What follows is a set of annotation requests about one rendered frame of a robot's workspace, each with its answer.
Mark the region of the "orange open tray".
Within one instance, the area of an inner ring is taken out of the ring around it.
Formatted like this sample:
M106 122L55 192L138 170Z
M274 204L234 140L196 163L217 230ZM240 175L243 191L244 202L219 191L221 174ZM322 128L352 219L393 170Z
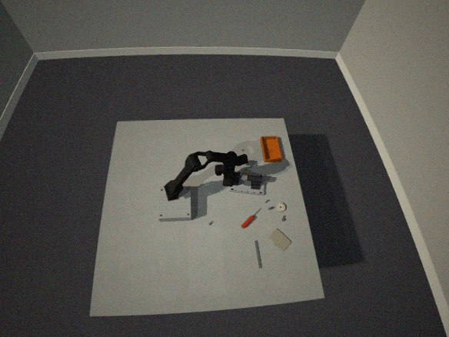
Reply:
M281 153L278 146L277 136L261 136L261 147L264 162L280 162Z

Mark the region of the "red-handled screwdriver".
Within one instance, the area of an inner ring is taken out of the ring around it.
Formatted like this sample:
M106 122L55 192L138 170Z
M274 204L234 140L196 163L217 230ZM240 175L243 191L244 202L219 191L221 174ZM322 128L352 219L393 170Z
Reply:
M260 208L260 210L261 210L261 208ZM259 210L259 211L260 211L260 210ZM258 212L259 212L259 211L258 211ZM258 212L257 212L257 213L258 213ZM257 214L257 213L256 213L256 214ZM247 224L248 224L248 223L249 223L249 222L256 216L256 214L255 214L253 217L251 216L249 219L247 219L247 220L241 225L241 227L244 229L245 226L246 226L246 225L247 225Z

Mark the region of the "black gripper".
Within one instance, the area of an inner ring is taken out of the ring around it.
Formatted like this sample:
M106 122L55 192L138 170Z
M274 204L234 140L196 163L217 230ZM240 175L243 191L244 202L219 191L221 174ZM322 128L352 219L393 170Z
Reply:
M225 167L225 175L223 178L223 186L233 186L233 176L234 176L234 169L233 170L227 170Z

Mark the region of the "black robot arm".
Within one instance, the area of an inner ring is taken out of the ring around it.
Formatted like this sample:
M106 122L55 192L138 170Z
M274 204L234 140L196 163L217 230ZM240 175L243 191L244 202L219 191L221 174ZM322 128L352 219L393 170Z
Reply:
M201 165L198 155L206 156L206 163ZM166 195L169 202L178 199L178 193L183 190L182 184L190 176L192 172L197 172L204 169L208 163L211 162L223 162L223 165L215 166L216 175L225 175L225 167L227 170L233 170L235 166L240 166L248 163L248 157L246 154L239 155L235 152L220 153L220 152L195 152L190 154L185 160L185 167L181 170L175 180L171 180L165 185Z

